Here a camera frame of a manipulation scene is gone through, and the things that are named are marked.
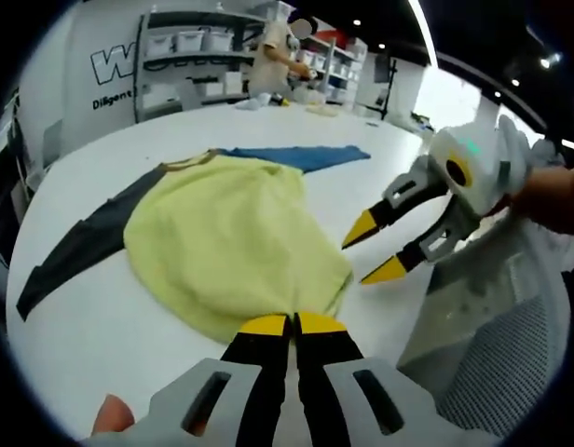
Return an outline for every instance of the yellow t-shirt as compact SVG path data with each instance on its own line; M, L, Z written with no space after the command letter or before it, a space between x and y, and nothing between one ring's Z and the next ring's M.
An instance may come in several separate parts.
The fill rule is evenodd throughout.
M253 97L260 93L282 93L287 88L289 68L281 62L269 59L265 54L265 46L289 55L289 34L289 25L286 22L272 21L266 26L250 71L250 94Z
M309 214L301 177L210 153L171 169L126 225L134 273L177 317L220 342L266 314L334 316L351 265Z

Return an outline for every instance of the window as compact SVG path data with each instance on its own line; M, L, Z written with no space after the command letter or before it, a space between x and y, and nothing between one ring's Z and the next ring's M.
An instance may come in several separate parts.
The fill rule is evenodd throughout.
M478 87L434 67L424 73L414 112L427 116L436 131L470 123L477 115Z

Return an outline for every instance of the tabletop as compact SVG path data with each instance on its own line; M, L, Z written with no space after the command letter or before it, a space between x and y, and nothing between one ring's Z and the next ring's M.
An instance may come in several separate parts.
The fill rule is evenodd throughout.
M209 148L358 145L372 156L304 176L307 206L336 246L361 211L409 169L422 141L384 122L341 113L314 115L304 107L256 112L223 105L165 116L92 142L57 162L22 223L7 283L7 332L29 386L71 436L89 435L107 393L125 400L137 419L151 396L203 358L225 347L163 308L130 271L125 251L55 290L26 322L16 310L26 279L63 235L107 198L160 162ZM445 203L433 200L345 254L357 281L425 231ZM365 356L395 365L425 298L431 269L391 283L346 291L338 319Z

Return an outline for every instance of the ceiling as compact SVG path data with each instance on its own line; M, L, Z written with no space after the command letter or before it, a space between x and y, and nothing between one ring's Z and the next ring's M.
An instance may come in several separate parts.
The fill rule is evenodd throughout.
M385 43L393 56L428 62L407 0L289 3L304 5L310 14L360 37L371 51L381 51L378 44ZM544 131L526 112L526 104L545 122L547 134L574 141L574 0L420 0L420 4L437 53L449 60L442 61L441 68L467 78L487 97L503 102L535 130ZM362 26L354 26L354 19ZM561 52L563 59L544 70L540 59L555 52ZM497 88L483 76L470 74L463 64L492 78L497 87L508 89L521 101L507 95L496 99ZM512 86L513 78L521 81L518 88Z

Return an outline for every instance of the green led light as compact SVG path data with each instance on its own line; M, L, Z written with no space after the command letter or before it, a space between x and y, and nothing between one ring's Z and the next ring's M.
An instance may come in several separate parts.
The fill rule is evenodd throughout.
M480 152L482 152L482 151L480 150L480 148L477 147L477 144L475 144L475 143L472 142L471 140L467 140L466 144L467 144L467 148L468 148L471 152L473 152L474 154L479 154Z

